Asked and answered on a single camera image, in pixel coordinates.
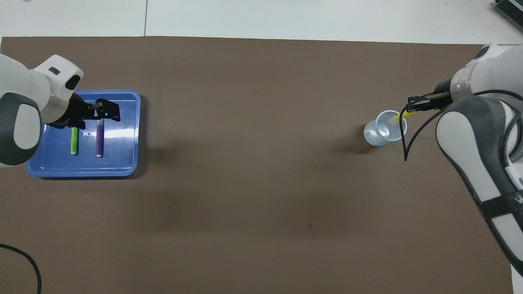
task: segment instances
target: purple marker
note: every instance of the purple marker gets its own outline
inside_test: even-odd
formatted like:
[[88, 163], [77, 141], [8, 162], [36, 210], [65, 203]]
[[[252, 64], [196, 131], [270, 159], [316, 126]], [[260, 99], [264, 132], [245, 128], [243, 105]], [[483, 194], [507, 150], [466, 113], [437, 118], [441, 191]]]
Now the purple marker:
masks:
[[104, 154], [104, 119], [100, 119], [96, 124], [96, 157]]

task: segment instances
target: blue tray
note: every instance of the blue tray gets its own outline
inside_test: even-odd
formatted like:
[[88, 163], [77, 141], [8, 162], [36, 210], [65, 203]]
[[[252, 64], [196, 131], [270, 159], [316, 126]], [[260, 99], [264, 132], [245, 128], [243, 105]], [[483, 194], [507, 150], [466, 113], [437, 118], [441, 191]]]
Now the blue tray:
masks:
[[96, 157], [96, 121], [78, 130], [78, 153], [71, 154], [71, 129], [42, 127], [42, 138], [26, 171], [34, 177], [125, 177], [138, 163], [140, 95], [134, 90], [75, 91], [88, 103], [105, 98], [120, 105], [121, 121], [104, 120], [104, 155]]

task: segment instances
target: green marker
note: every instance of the green marker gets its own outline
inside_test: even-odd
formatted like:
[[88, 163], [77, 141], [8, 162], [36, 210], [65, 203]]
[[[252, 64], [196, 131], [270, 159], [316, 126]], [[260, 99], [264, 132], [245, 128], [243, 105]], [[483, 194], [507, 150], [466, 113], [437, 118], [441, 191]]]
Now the green marker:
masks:
[[71, 154], [76, 155], [78, 151], [78, 128], [71, 128]]

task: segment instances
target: plastic cup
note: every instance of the plastic cup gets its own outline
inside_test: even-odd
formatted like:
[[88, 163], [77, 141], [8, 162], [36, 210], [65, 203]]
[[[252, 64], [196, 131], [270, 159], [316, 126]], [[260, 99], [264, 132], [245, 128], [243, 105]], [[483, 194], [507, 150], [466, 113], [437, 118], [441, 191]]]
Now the plastic cup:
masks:
[[[401, 139], [400, 124], [394, 119], [400, 114], [395, 110], [385, 110], [375, 120], [365, 126], [365, 140], [373, 146], [383, 146]], [[407, 133], [407, 121], [403, 119], [403, 134]]]

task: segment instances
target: brown table surface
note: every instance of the brown table surface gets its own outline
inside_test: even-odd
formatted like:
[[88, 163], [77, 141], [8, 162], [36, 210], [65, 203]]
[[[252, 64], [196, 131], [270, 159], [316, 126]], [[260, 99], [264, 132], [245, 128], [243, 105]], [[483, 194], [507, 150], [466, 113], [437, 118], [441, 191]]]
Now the brown table surface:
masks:
[[[42, 293], [509, 293], [510, 267], [434, 126], [402, 161], [362, 129], [479, 46], [213, 38], [4, 38], [79, 89], [142, 95], [130, 179], [0, 170], [0, 242]], [[409, 135], [431, 113], [409, 118]], [[34, 293], [0, 251], [0, 292]]]

